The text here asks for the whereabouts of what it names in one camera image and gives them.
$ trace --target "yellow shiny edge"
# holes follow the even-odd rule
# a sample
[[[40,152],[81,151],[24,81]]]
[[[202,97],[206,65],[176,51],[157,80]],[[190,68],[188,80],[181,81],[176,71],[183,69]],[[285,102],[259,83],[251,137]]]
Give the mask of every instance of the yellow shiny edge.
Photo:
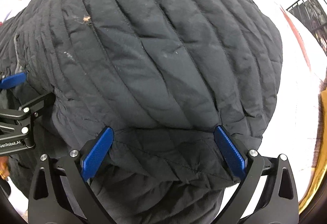
[[[303,210],[305,210],[305,208],[313,199],[327,171],[327,89],[322,91],[321,100],[323,106],[324,121],[323,138],[321,140],[318,162],[313,175],[311,186],[305,197],[299,203],[299,214],[301,214]]]

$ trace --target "logo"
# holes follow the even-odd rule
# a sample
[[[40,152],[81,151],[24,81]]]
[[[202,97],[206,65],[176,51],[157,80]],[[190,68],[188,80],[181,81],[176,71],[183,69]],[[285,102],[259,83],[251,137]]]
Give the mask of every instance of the logo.
[[[10,146],[15,146],[15,145],[19,145],[19,144],[22,144],[22,142],[20,140],[18,140],[16,142],[11,142],[11,143],[0,144],[0,147],[10,147]]]

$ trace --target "black puffer jacket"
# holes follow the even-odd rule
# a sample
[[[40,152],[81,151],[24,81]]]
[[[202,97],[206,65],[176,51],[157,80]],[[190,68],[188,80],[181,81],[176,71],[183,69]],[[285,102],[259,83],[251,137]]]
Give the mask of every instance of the black puffer jacket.
[[[32,0],[0,27],[0,50],[4,75],[28,72],[4,106],[57,96],[37,148],[10,159],[14,183],[26,194],[40,154],[108,125],[91,186],[117,223],[210,223],[237,181],[214,127],[258,148],[282,67],[280,34],[252,0]]]

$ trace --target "blue gripper pad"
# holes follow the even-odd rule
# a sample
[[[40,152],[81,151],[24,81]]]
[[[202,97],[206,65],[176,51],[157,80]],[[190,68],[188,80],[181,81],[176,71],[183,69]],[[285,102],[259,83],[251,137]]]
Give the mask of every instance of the blue gripper pad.
[[[24,83],[25,80],[26,80],[25,72],[10,75],[1,80],[0,89],[9,89],[12,87],[16,87],[16,86]]]
[[[245,160],[220,126],[215,128],[214,139],[233,175],[243,180],[246,176]]]
[[[96,143],[82,160],[82,178],[87,181],[93,178],[98,171],[104,157],[109,151],[113,142],[113,130],[110,127],[105,127],[98,137],[95,139]]]

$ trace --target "screw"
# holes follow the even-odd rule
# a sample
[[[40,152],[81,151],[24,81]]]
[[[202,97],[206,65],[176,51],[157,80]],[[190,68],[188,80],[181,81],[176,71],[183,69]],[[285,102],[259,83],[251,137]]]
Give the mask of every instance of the screw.
[[[287,160],[287,156],[286,156],[285,154],[281,154],[280,157],[281,157],[281,159],[284,160],[284,161]]]
[[[47,155],[47,154],[43,154],[43,155],[40,157],[40,160],[45,161],[47,158],[48,158],[48,155]]]
[[[72,151],[69,153],[69,155],[70,155],[72,158],[76,157],[76,156],[78,155],[78,150],[72,150]]]
[[[28,128],[27,127],[23,127],[22,128],[22,134],[27,134],[28,133]]]
[[[249,154],[250,154],[250,156],[256,157],[258,155],[258,151],[254,150],[254,149],[251,149],[249,151]]]

